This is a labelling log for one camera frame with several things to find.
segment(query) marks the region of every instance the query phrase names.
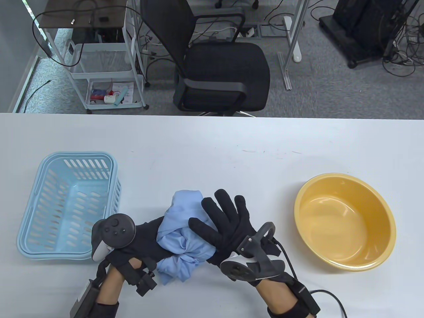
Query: gloved hand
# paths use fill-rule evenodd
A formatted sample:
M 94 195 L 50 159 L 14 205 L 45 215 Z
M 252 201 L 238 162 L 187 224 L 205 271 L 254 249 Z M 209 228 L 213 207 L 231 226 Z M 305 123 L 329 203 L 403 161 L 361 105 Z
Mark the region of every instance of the gloved hand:
M 219 267 L 221 262 L 230 256 L 231 252 L 236 251 L 246 236 L 253 236 L 256 231 L 250 224 L 249 211 L 246 208 L 246 201 L 243 196 L 237 195 L 234 198 L 237 209 L 225 190 L 216 191 L 215 198 L 221 209 L 218 208 L 212 198 L 204 198 L 202 207 L 218 231 L 197 218 L 190 218 L 188 225 L 198 236 L 216 247 L 215 254 L 208 262 Z M 262 238 L 261 246 L 267 255 L 279 256 L 281 253 L 274 243 L 265 238 Z
M 156 268 L 156 263 L 164 258 L 168 258 L 173 253 L 163 249 L 157 242 L 156 236 L 161 225 L 163 216 L 148 223 L 136 226 L 136 235 L 133 241 L 124 248 L 115 249 L 106 256 L 117 270 L 135 257 L 143 262 L 142 269 L 152 266 Z

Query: gray carpet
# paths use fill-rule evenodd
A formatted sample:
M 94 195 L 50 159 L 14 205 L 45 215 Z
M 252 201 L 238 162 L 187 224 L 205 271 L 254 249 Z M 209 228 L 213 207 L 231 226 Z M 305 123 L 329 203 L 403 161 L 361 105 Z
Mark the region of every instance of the gray carpet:
M 279 1 L 259 3 L 259 9 L 250 8 L 251 3 L 239 1 L 246 9 L 247 22 L 261 21 Z M 230 0 L 224 1 L 229 6 Z M 321 4 L 335 7 L 336 1 L 326 0 Z M 417 67 L 414 74 L 398 78 L 388 74 L 381 61 L 357 67 L 346 66 L 346 60 L 318 26 L 318 22 L 307 13 L 305 26 L 299 36 L 302 52 L 300 63 L 292 62 L 289 74 L 293 90 L 286 91 L 282 80 L 277 52 L 288 51 L 286 38 L 263 38 L 242 41 L 257 43 L 264 51 L 271 70 L 271 86 L 264 110 L 254 113 L 261 117 L 314 117 L 314 118 L 380 118 L 380 119 L 424 119 L 424 69 Z M 282 5 L 273 14 L 294 13 L 292 5 Z M 331 14 L 326 8 L 316 9 L 316 17 Z M 281 23 L 282 17 L 273 20 Z M 218 30 L 221 25 L 212 26 Z M 57 43 L 64 38 L 64 30 L 59 31 Z M 162 55 L 163 48 L 154 48 Z M 406 74 L 409 67 L 388 66 L 394 72 Z M 121 109 L 113 111 L 93 111 L 94 114 L 151 114 L 151 115 L 190 115 L 179 111 L 172 103 L 174 65 L 168 61 L 158 61 L 148 71 L 151 87 L 145 90 L 149 110 Z M 84 114 L 76 92 L 61 66 L 49 59 L 42 59 L 31 79 L 25 104 L 29 95 L 40 85 L 51 79 L 52 82 L 38 91 L 28 103 L 26 112 Z M 83 95 L 86 94 L 86 81 L 79 81 Z

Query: black office chair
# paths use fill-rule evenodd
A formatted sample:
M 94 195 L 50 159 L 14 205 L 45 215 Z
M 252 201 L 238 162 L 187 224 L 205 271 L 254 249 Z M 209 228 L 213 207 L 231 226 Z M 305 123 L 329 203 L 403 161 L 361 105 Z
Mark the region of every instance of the black office chair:
M 235 42 L 245 21 L 241 8 L 194 16 L 186 0 L 141 0 L 141 15 L 175 61 L 173 101 L 180 110 L 231 116 L 265 108 L 270 81 L 265 55 L 253 43 Z M 190 45 L 198 19 L 222 17 L 241 19 L 231 42 Z
M 222 7 L 222 1 L 223 0 L 218 0 L 218 2 L 215 3 L 215 8 L 219 9 L 220 7 Z M 252 4 L 252 9 L 257 10 L 259 8 L 259 0 L 255 0 Z

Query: wire basket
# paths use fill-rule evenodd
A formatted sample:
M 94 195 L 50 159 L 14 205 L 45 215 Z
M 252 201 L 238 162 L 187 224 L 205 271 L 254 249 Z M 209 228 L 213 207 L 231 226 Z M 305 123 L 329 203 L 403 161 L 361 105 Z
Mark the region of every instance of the wire basket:
M 104 152 L 53 153 L 38 168 L 17 237 L 31 259 L 88 259 L 95 222 L 117 213 L 117 163 Z

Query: yellow plastic bowl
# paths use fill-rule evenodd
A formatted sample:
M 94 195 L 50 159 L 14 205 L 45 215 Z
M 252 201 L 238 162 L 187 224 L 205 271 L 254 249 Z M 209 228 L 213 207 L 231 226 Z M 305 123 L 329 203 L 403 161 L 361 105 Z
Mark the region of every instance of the yellow plastic bowl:
M 347 271 L 367 271 L 393 251 L 396 225 L 389 206 L 365 182 L 340 173 L 312 178 L 297 194 L 294 218 L 319 258 Z

